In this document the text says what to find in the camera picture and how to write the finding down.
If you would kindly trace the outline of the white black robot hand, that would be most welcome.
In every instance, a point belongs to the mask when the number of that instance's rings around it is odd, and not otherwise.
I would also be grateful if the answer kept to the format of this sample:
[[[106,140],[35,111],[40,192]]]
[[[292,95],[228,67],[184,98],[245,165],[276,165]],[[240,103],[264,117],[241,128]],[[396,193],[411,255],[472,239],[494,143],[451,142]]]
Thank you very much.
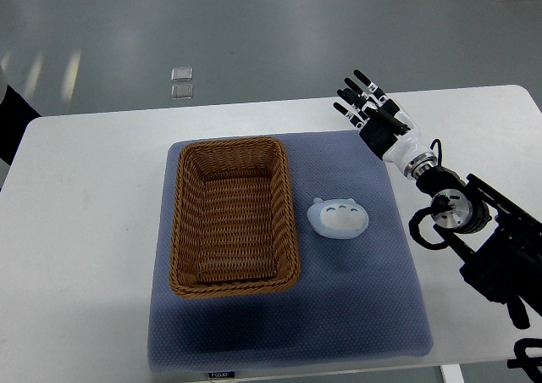
[[[347,88],[338,90],[337,95],[368,119],[360,118],[340,103],[333,103],[333,107],[360,130],[360,137],[369,149],[382,161],[394,164],[404,176],[420,176],[436,167],[438,159],[422,143],[411,117],[396,102],[386,102],[386,93],[363,72],[355,69],[353,73],[364,88],[346,77]]]

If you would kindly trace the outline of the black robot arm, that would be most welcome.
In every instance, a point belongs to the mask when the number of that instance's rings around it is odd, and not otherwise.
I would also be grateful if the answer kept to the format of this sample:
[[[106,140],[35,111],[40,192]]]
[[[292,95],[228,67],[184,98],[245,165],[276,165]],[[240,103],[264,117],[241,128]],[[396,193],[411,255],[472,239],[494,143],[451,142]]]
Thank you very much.
[[[335,108],[377,158],[430,198],[408,223],[411,238],[428,250],[450,248],[462,278],[526,330],[528,311],[541,311],[541,223],[476,175],[446,168],[440,140],[424,144],[412,118],[362,71],[345,83]]]

